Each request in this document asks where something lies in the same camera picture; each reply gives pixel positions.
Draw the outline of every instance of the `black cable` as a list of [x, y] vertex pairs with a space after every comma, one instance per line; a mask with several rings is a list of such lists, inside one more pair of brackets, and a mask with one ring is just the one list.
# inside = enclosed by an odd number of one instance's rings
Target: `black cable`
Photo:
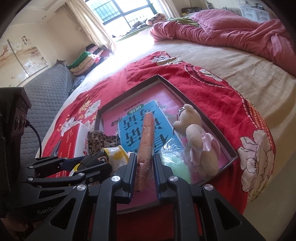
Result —
[[31, 123], [26, 120], [26, 124], [25, 124], [25, 127], [31, 127], [32, 130], [35, 132], [35, 134], [37, 135], [37, 138], [38, 138], [38, 141], [39, 141], [39, 157], [41, 157], [41, 154], [42, 154], [42, 145], [41, 145], [41, 139], [40, 139], [40, 136], [38, 134], [38, 132], [36, 131], [35, 127], [31, 125]]

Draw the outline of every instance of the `curtain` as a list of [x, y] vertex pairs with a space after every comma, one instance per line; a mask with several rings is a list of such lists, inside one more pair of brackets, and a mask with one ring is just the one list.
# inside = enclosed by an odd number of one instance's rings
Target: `curtain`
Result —
[[180, 14], [178, 13], [174, 3], [172, 0], [157, 0], [163, 10], [165, 11], [164, 14], [166, 14], [169, 18], [179, 18]]
[[74, 13], [80, 26], [86, 33], [87, 37], [96, 45], [105, 45], [113, 53], [116, 49], [116, 44], [112, 37], [106, 32], [104, 25], [90, 10], [84, 0], [69, 0], [66, 2], [69, 8]]

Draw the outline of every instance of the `plastic-wrapped sausage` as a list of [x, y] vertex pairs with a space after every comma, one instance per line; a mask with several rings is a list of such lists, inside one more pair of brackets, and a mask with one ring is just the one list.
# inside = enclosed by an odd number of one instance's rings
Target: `plastic-wrapped sausage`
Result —
[[136, 190], [143, 191], [147, 179], [153, 172], [154, 154], [154, 115], [148, 112], [144, 116], [141, 141], [137, 153]]

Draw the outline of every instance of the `metal screw cap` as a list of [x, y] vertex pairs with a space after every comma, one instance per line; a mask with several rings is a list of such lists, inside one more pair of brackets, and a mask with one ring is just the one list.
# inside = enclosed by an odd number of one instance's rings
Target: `metal screw cap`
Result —
[[113, 182], [118, 182], [120, 180], [120, 176], [113, 176], [113, 177], [111, 177], [111, 180]]
[[206, 184], [206, 185], [205, 185], [205, 190], [207, 190], [207, 191], [212, 191], [213, 188], [214, 188], [214, 187], [213, 187], [211, 184]]
[[171, 182], [176, 182], [176, 181], [178, 181], [178, 177], [176, 177], [176, 176], [170, 176], [169, 177], [169, 180], [171, 181]]
[[86, 186], [83, 185], [83, 184], [80, 184], [80, 185], [77, 186], [78, 191], [83, 191], [84, 189], [86, 189]]

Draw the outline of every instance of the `white cabinet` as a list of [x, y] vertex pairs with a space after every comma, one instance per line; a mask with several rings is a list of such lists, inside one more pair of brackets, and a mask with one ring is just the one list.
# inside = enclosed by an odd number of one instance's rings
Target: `white cabinet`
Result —
[[242, 16], [259, 23], [270, 20], [269, 12], [252, 7], [240, 7]]

